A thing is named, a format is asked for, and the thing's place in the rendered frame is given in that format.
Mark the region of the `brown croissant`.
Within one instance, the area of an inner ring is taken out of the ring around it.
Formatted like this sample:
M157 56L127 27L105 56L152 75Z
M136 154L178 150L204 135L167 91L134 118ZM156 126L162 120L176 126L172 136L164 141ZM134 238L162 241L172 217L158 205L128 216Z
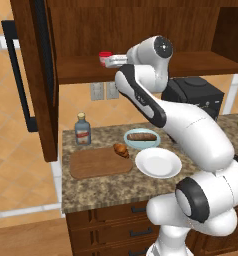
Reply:
M121 157L128 158L129 153L125 144L116 143L113 145L114 151Z

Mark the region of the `black coffee machine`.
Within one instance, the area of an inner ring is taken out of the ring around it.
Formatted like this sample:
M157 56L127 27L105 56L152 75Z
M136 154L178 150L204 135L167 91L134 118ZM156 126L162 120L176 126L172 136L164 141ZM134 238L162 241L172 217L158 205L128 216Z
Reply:
M217 120L224 93L201 77L172 78L161 99L197 105Z

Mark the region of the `wooden cutting board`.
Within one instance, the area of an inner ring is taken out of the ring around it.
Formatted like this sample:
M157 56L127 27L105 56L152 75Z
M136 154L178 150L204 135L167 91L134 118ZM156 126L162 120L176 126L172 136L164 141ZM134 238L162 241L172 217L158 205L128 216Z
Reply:
M132 167L132 160L116 154L112 147L81 150L70 156L70 174L77 180L127 173Z

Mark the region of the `wooden drawer front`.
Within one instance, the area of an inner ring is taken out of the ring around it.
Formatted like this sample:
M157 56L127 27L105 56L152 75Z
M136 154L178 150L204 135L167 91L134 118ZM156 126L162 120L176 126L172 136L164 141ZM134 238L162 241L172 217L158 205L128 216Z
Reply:
M96 256L129 256L128 251L131 250L133 252L144 250L145 248L149 248L149 244L146 243L135 243L128 244L124 246L118 247L107 247L104 249L100 249Z
M151 227L153 232L151 234L130 237L129 231L133 230L134 232L139 232L146 230L148 227ZM148 221L138 221L131 223L122 223L118 225L105 225L94 232L96 241L99 244L119 242L124 240L132 240L135 238L148 237L154 235L157 229L150 224Z
M146 215L146 212L132 213L131 207L135 206L136 208L144 208L146 207L146 205L146 201L141 201L105 208L98 208L94 210L94 217L97 221L112 221L128 217L142 216Z

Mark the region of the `grey wall outlet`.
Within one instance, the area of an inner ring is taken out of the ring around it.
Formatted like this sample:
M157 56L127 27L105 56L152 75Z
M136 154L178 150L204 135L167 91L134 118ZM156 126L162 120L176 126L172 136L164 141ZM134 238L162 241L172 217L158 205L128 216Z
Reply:
M91 100L103 100L104 99L104 83L96 82L90 85Z
M114 82L106 83L106 96L108 100L119 98L119 91L117 90Z

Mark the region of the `wooden upper cabinet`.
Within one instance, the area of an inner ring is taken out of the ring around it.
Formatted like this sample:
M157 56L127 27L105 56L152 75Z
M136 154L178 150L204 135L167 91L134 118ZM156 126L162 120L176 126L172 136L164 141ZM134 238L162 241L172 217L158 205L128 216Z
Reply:
M238 73L238 0L47 0L62 84L111 81L98 54L162 35L172 77Z

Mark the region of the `white plate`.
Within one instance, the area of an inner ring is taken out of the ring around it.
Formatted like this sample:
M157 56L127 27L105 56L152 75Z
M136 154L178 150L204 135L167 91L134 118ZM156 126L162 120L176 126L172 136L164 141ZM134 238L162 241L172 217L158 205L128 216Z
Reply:
M141 150L135 158L137 168L145 175L155 179L168 179L176 176L182 168L180 158L163 148Z

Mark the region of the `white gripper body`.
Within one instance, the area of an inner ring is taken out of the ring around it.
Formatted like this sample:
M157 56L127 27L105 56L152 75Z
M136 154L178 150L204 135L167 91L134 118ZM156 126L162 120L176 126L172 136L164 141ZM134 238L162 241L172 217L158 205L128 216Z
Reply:
M118 68L128 62L126 55L111 55L105 59L106 68Z

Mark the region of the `light blue plate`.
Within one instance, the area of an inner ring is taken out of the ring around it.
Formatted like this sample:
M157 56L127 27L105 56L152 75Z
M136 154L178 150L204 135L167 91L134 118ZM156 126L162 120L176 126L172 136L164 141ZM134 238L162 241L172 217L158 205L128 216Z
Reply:
M129 139L130 135L138 134L138 133L147 133L149 136L154 135L155 139L154 140L130 140ZM160 136L156 132L154 132L150 129L135 128L135 129L131 129L131 130L127 131L124 134L124 141L129 147L142 150L142 149L146 149L146 148L158 147L161 142L161 139L160 139Z

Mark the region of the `red-lidded jam jar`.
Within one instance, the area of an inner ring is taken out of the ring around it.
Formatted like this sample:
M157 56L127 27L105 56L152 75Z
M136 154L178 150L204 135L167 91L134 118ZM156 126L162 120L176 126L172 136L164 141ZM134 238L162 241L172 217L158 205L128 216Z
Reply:
M100 64L101 64L102 66L105 66L105 60L106 60L108 57L112 56L112 55L113 55L112 52L108 52L108 51L100 52L100 53L99 53Z

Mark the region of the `blue-grey glass bottle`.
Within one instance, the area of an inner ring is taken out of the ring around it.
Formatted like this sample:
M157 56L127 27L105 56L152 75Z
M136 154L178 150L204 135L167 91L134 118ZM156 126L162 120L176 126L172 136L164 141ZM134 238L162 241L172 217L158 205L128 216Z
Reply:
M78 145L89 145L91 143L90 124L85 120L85 113L80 112L78 121L75 123L75 136Z

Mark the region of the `brown baguette pastry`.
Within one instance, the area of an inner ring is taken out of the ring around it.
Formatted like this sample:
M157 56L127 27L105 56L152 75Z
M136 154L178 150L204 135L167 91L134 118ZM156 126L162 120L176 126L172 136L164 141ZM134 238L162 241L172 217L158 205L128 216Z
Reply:
M157 136L152 133L130 133L127 135L130 141L156 141Z

